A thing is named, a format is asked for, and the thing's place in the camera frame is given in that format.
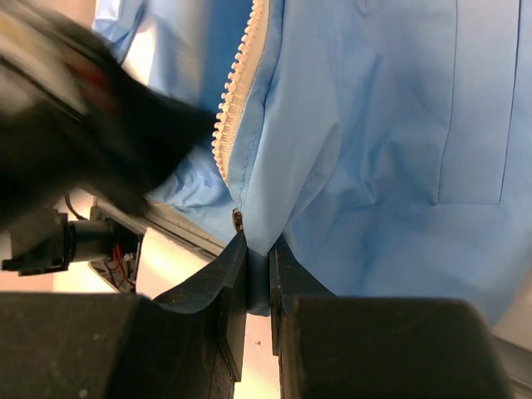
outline white zipper teeth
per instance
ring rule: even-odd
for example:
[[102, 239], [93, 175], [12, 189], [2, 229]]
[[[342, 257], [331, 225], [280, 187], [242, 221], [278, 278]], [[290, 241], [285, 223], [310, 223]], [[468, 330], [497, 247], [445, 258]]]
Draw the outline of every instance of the white zipper teeth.
[[229, 82], [225, 83], [226, 92], [222, 94], [223, 102], [219, 105], [221, 112], [216, 115], [218, 122], [214, 125], [213, 154], [225, 184], [229, 172], [229, 158], [264, 51], [268, 32], [269, 1], [253, 0], [248, 26], [242, 36], [239, 52], [234, 56], [236, 61], [231, 66], [233, 71], [229, 74]]

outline blurry black object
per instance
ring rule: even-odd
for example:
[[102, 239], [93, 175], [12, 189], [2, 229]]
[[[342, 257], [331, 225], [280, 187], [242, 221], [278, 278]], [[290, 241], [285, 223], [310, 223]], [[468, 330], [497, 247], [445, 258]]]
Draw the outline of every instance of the blurry black object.
[[142, 86], [64, 17], [0, 2], [0, 36], [0, 228], [74, 186], [141, 215], [213, 130], [214, 116]]

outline blue fabric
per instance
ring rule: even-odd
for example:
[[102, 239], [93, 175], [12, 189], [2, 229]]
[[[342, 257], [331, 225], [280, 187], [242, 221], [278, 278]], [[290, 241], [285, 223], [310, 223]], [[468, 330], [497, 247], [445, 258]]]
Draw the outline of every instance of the blue fabric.
[[[150, 85], [214, 110], [250, 1], [193, 3], [201, 85], [175, 62], [190, 9], [102, 0], [94, 28], [120, 43], [144, 4]], [[334, 293], [463, 298], [496, 323], [532, 263], [532, 0], [489, 3], [270, 0], [229, 190], [206, 143], [154, 196], [225, 241], [239, 207], [258, 281], [284, 233]]]

